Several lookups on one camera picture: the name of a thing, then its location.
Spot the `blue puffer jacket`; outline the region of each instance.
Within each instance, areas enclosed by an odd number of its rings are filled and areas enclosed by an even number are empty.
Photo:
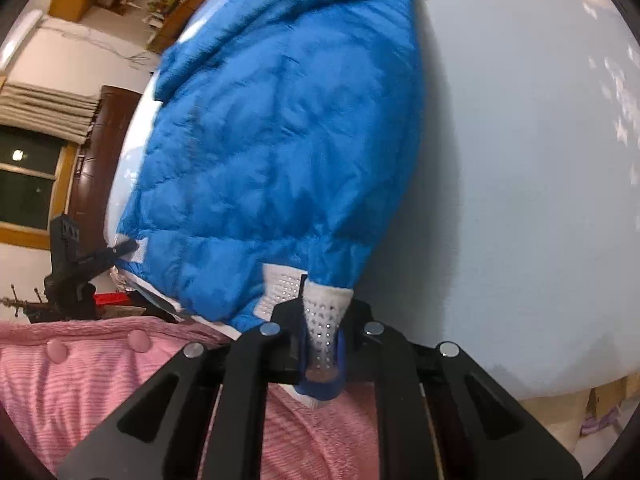
[[[412,0],[227,0],[162,60],[120,262],[188,311],[258,323],[262,264],[353,288],[414,166]]]

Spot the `bed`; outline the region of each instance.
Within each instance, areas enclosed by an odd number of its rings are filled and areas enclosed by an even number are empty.
[[[179,41],[223,2],[207,0]],[[417,5],[431,97],[418,170],[357,296],[415,342],[458,342],[519,399],[638,370],[633,34],[610,0]],[[122,145],[108,243],[160,106],[155,81]]]

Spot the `black clamp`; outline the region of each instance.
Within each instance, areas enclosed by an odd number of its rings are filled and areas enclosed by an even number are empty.
[[[195,479],[202,464],[203,480],[258,479],[267,386],[300,382],[304,326],[297,298],[229,346],[188,344],[72,450],[59,478]],[[582,478],[572,455],[456,344],[412,345],[360,301],[340,329],[347,381],[375,384],[382,480],[437,480],[439,470],[456,480]]]
[[[44,293],[51,315],[57,319],[97,319],[95,287],[89,283],[116,260],[138,248],[135,240],[79,256],[78,226],[68,215],[49,223],[51,274],[44,279]]]

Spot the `window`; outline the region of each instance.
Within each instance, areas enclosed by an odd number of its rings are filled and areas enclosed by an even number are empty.
[[[0,242],[49,248],[49,220],[65,209],[76,146],[0,125]]]

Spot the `wooden window frame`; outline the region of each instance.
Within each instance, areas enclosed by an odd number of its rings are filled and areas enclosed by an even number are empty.
[[[60,149],[56,165],[55,181],[49,202],[49,221],[66,210],[67,198],[76,163],[78,145],[67,143]],[[7,222],[0,222],[0,243],[49,250],[49,229],[35,229]]]

